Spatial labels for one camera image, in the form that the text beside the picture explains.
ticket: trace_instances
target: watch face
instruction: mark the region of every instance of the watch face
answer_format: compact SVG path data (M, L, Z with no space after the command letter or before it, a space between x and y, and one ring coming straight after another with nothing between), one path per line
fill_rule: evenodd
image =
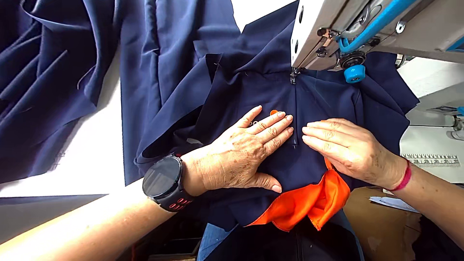
M148 169L142 188L148 196L160 196L177 184L181 163L175 158L164 158Z

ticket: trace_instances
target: right hand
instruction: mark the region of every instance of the right hand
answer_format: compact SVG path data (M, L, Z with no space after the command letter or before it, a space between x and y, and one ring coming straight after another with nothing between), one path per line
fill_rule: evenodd
M303 127L303 141L343 174L386 189L401 182L407 161L387 150L373 134L345 119Z

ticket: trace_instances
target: orange lining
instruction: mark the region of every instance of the orange lining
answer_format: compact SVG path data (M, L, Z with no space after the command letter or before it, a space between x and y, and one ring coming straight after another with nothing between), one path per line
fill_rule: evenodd
M290 231L306 215L317 230L344 205L350 189L334 170L332 163L324 158L327 171L317 185L308 185L282 193L269 208L251 225L269 222L283 231Z

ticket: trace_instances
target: red string bracelet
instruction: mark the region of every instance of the red string bracelet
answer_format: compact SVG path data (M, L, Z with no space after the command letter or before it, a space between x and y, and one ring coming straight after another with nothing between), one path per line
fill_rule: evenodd
M397 190L403 189L411 180L411 168L409 165L411 164L411 162L409 162L408 159L405 159L405 160L407 161L407 167L406 167L405 175L403 176L403 180L398 186L396 186L396 188L390 189L390 191L397 191Z

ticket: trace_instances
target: fingernail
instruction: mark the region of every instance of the fingernail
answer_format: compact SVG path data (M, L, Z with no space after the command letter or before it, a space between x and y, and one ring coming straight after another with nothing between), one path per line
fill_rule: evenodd
M275 192L277 192L277 193L282 193L282 188L279 187L278 185L272 186L271 190L272 190L272 191L275 191Z

